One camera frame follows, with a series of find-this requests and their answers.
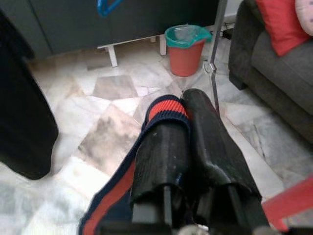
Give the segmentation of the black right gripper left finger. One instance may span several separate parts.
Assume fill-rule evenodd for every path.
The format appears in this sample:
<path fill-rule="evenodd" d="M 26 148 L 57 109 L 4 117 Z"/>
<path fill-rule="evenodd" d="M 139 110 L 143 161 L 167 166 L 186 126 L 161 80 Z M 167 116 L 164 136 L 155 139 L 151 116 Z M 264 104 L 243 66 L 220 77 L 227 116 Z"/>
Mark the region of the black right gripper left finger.
<path fill-rule="evenodd" d="M 133 220 L 184 220 L 190 165 L 184 124 L 161 122 L 149 130 L 135 157 Z"/>

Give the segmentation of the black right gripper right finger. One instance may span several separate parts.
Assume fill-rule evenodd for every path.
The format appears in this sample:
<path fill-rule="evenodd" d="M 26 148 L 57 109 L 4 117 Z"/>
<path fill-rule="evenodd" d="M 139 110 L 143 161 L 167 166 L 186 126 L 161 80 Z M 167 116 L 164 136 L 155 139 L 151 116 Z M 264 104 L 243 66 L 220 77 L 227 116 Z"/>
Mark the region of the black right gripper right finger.
<path fill-rule="evenodd" d="M 202 220 L 265 220 L 262 196 L 242 151 L 229 135 L 210 98 L 188 89 L 182 101 L 191 122 L 193 171 Z"/>

